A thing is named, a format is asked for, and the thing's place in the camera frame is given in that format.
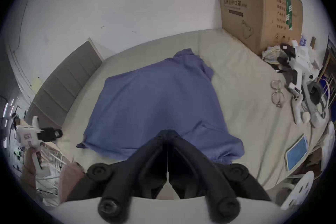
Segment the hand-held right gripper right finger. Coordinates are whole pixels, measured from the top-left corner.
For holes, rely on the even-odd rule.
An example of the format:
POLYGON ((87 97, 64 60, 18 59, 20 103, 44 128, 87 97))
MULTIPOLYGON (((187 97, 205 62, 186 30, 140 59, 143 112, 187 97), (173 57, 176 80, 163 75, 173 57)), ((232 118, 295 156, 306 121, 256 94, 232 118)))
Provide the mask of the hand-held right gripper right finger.
POLYGON ((244 165, 214 163, 176 131, 167 131, 167 152, 167 181, 180 199, 204 196, 215 223, 238 217, 238 197, 271 201, 244 165))

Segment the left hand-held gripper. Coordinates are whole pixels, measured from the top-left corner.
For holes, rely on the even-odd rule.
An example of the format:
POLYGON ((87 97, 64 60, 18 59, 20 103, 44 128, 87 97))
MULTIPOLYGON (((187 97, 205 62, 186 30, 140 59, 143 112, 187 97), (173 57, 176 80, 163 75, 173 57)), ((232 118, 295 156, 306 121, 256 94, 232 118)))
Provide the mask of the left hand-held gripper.
POLYGON ((24 148, 33 148, 31 158, 37 177, 48 177, 51 175, 51 161, 47 160, 47 162, 43 162, 41 155, 42 145, 48 142, 55 142, 57 139, 62 138, 62 136, 63 132, 61 129, 54 127, 41 128, 38 116, 32 117, 31 125, 17 125, 16 140, 24 148))

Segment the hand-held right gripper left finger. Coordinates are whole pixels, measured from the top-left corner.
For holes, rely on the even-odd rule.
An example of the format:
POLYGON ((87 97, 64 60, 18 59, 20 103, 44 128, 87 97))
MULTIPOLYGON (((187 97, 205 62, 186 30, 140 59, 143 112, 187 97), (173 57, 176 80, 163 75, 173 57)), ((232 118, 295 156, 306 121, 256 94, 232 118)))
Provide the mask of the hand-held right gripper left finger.
POLYGON ((67 201, 100 197, 97 210, 103 220, 125 221, 133 195, 155 199, 166 184, 167 143, 168 130, 162 130, 125 161, 93 164, 67 201))

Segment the person's left hand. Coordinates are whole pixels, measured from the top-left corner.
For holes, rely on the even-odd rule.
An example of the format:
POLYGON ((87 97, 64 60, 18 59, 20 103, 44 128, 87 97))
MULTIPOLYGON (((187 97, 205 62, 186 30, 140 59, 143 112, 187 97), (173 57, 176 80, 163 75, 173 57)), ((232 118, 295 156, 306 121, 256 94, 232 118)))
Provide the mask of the person's left hand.
POLYGON ((36 169, 31 156, 26 155, 24 159, 20 181, 27 193, 36 194, 36 169))

